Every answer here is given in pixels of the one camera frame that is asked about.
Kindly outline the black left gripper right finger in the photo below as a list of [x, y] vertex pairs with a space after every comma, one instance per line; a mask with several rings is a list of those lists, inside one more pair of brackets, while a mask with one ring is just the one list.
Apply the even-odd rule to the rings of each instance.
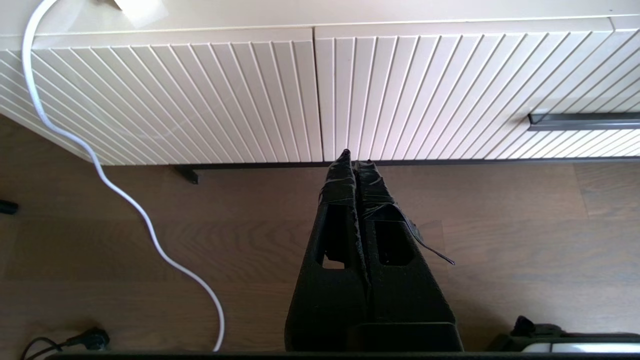
[[375, 322], [455, 324], [421, 252], [424, 239], [391, 196], [377, 166], [357, 162], [356, 177], [370, 316]]

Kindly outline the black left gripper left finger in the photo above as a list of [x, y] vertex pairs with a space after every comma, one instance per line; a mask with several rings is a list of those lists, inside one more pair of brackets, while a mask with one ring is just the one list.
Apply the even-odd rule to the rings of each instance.
[[357, 212], [357, 181], [345, 149], [327, 169], [285, 322], [288, 351], [345, 351], [367, 319], [370, 281]]

